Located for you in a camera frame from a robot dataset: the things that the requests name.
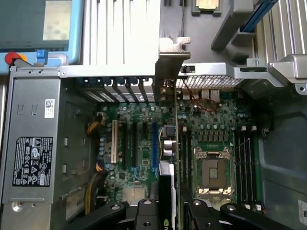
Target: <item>screw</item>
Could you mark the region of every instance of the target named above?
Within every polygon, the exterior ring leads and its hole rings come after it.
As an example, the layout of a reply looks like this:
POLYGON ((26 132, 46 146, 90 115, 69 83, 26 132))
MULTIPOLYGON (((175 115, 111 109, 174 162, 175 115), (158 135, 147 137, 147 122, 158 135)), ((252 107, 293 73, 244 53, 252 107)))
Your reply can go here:
POLYGON ((233 205, 228 205, 227 209, 229 209, 230 211, 235 211, 236 208, 233 205))
POLYGON ((151 202, 151 200, 145 200, 143 203, 146 204, 146 205, 149 205, 149 204, 151 204, 152 202, 151 202))
POLYGON ((194 200, 194 201, 193 201, 193 204, 195 204, 195 205, 200 205, 201 202, 200 202, 199 200, 194 200))
POLYGON ((119 209, 119 208, 120 208, 119 205, 114 205, 114 206, 112 206, 112 210, 117 210, 117 209, 119 209))

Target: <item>metal bracket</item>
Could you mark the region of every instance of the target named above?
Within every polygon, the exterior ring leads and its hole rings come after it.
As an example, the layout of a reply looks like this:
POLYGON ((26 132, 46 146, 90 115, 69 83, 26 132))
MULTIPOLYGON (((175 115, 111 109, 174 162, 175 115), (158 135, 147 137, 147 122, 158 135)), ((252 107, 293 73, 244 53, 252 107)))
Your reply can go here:
POLYGON ((307 83, 306 63, 306 54, 291 54, 279 62, 268 63, 267 70, 284 85, 307 83))
POLYGON ((160 89, 163 81, 176 80, 182 67, 182 63, 191 57, 191 53, 182 48, 190 42, 191 39, 189 37, 177 38, 176 44, 173 44, 173 41, 168 37, 160 38, 160 57, 155 64, 153 79, 153 92, 156 102, 161 98, 160 89))

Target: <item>red button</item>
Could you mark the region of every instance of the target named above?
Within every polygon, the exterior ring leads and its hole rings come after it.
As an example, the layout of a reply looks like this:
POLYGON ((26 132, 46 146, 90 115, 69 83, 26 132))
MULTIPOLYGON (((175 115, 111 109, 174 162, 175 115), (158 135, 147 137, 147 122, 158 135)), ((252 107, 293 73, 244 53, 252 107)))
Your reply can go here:
POLYGON ((6 64, 8 64, 9 66, 13 63, 13 60, 16 59, 16 58, 21 58, 21 56, 19 56, 17 53, 15 52, 9 52, 5 55, 4 57, 4 61, 6 64))

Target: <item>red wire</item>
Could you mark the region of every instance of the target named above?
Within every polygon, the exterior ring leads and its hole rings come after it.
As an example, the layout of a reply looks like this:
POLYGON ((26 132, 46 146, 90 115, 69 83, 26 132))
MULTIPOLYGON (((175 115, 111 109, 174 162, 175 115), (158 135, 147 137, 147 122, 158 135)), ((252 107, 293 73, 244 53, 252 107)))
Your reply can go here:
POLYGON ((186 86, 186 88, 187 88, 187 90, 188 90, 190 96, 191 96, 192 99, 193 99, 192 102, 195 102, 195 104, 196 104, 200 109, 202 109, 202 110, 204 110, 204 111, 207 111, 207 112, 215 112, 215 111, 216 111, 216 109, 218 108, 217 102, 215 102, 215 101, 213 101, 213 100, 211 100, 211 99, 208 99, 208 98, 198 98, 198 99, 196 99, 196 98, 194 97, 194 95, 193 95, 193 92, 190 90, 190 88, 189 88, 188 85, 186 84, 186 81, 185 81, 184 79, 182 79, 182 81, 183 81, 184 85, 186 86), (204 106, 202 106, 201 104, 198 103, 198 100, 201 100, 201 99, 206 100, 206 101, 209 101, 209 102, 215 103, 215 108, 214 108, 214 109, 207 109, 207 108, 205 108, 204 106))

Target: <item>blue latch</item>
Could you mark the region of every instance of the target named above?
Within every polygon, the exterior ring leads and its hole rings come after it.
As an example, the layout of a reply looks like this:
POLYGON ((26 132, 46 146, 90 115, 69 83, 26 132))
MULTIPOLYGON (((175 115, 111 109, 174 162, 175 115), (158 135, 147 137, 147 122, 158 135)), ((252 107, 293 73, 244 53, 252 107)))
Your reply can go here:
POLYGON ((257 24, 272 9, 278 0, 262 0, 259 7, 255 10, 251 18, 241 27, 241 31, 245 33, 254 32, 257 24))
POLYGON ((48 63, 48 51, 45 49, 40 49, 36 52, 37 63, 48 63))

